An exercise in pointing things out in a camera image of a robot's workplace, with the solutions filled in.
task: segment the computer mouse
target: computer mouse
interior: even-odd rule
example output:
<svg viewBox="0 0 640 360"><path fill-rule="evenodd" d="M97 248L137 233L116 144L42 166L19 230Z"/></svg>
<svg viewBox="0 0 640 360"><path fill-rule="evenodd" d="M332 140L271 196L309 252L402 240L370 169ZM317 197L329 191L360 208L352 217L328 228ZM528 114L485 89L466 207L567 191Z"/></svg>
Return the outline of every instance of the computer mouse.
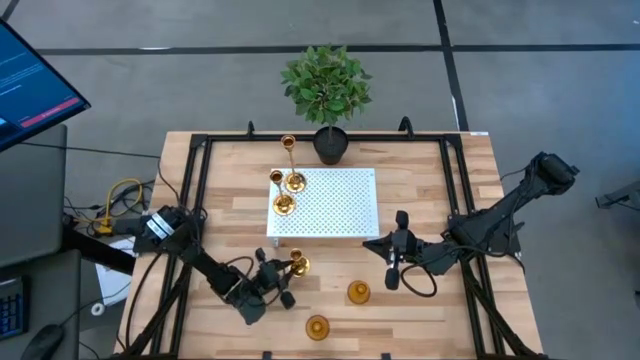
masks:
<svg viewBox="0 0 640 360"><path fill-rule="evenodd" d="M20 360L50 360L63 337L62 326L50 324L43 327L24 349Z"/></svg>

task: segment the wooden tabletop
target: wooden tabletop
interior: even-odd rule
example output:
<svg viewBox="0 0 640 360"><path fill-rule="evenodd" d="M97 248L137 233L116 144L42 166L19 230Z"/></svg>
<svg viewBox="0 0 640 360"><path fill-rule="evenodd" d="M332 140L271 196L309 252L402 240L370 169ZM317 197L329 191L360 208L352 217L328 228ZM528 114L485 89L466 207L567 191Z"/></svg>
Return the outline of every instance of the wooden tabletop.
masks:
<svg viewBox="0 0 640 360"><path fill-rule="evenodd" d="M178 191L191 134L168 133L163 150L163 175ZM476 207L489 207L503 195L491 141L486 135L469 133L462 133L462 139ZM449 152L460 209L465 209L455 153L453 149ZM190 204L201 156L196 159ZM300 167L322 166L308 142L296 144L294 158ZM271 246L265 236L269 172L287 164L288 154L278 142L215 143L204 200L209 219L203 246L218 261L253 256L257 247L262 247L268 258L288 259L292 248L301 248L311 261L311 271L291 283L296 306L287 311L276 301L259 322L247 326L235 309L213 293L204 276L194 271L180 358L261 358L263 351L272 351L274 358L379 358L385 352L393 358L474 358L459 265L436 277L438 294L425 299L402 285L397 291L387 290L384 261L364 249L362 239L282 239L279 248ZM381 234L395 229L397 210L406 210L416 236L441 241L439 234L445 229L450 209L436 143L352 142L338 166L375 168ZM157 179L152 211L175 202L173 193ZM146 255L136 262L132 293L120 326L121 339L133 292L152 258ZM508 258L489 258L488 263L500 312L525 344L542 351L522 270ZM132 339L157 309L165 264L166 258L158 261L141 290ZM235 265L247 269L247 264ZM423 292L431 291L428 277L414 270L408 281ZM366 281L371 288L371 298L364 305L354 305L347 298L347 286L354 280ZM488 321L484 311L480 312L486 347L491 352ZM312 315L329 320L327 339L307 337L305 323ZM164 351L168 350L173 319L172 312L167 317Z"/></svg>

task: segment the monitor screen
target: monitor screen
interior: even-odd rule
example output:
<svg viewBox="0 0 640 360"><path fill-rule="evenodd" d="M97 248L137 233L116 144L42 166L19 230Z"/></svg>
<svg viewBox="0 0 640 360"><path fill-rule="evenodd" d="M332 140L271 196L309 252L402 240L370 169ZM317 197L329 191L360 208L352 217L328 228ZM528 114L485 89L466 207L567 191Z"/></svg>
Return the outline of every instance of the monitor screen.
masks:
<svg viewBox="0 0 640 360"><path fill-rule="evenodd" d="M91 107L0 20L0 151Z"/></svg>

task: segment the white perforated board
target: white perforated board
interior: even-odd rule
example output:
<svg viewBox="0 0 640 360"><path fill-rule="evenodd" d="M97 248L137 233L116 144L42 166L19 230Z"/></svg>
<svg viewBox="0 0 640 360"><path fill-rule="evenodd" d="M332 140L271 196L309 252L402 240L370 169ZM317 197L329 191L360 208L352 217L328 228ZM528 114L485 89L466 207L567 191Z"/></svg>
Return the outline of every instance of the white perforated board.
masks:
<svg viewBox="0 0 640 360"><path fill-rule="evenodd" d="M291 169L278 169L284 176ZM380 235L374 169L296 169L307 179L300 193L282 191L294 197L296 208L288 216L273 211L278 188L271 183L267 237L366 237Z"/></svg>

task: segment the table leg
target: table leg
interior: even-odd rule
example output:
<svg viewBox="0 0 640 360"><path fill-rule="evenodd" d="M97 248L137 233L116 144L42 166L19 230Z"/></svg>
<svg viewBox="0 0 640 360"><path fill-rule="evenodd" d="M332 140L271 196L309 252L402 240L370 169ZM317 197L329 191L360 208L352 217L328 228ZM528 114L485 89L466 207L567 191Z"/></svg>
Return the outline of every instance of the table leg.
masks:
<svg viewBox="0 0 640 360"><path fill-rule="evenodd" d="M133 274L133 267L136 263L135 257L65 227L62 233L62 248L60 251L71 249L79 250L86 260L107 266L124 274Z"/></svg>

